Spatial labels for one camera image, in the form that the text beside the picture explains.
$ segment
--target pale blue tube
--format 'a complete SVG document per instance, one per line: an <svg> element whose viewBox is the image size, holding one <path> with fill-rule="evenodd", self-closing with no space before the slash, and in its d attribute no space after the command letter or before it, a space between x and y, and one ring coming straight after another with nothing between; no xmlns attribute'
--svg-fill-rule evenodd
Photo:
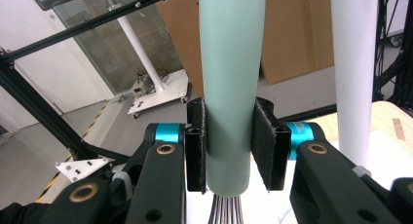
<svg viewBox="0 0 413 224"><path fill-rule="evenodd" d="M264 17L265 0L200 0L206 181L222 197L248 187Z"/></svg>

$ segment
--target gray floor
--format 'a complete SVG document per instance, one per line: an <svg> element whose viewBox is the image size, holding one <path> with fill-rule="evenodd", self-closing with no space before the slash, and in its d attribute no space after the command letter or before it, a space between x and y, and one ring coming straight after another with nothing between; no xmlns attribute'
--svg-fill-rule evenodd
<svg viewBox="0 0 413 224"><path fill-rule="evenodd" d="M385 67L398 53L387 49ZM384 89L389 96L392 85ZM335 103L334 68L308 74L287 82L269 86L265 80L258 83L257 95L275 103L275 115L284 117ZM141 113L137 120L127 114L133 98L109 101L107 107L85 138L90 144L131 155L142 140L150 123L185 123L186 108L179 100ZM64 119L80 135L86 131L104 105L100 102L64 115ZM7 140L0 138L0 208L18 202L35 202L56 174L55 162L64 161L66 149L42 126L35 125L18 131Z"/></svg>

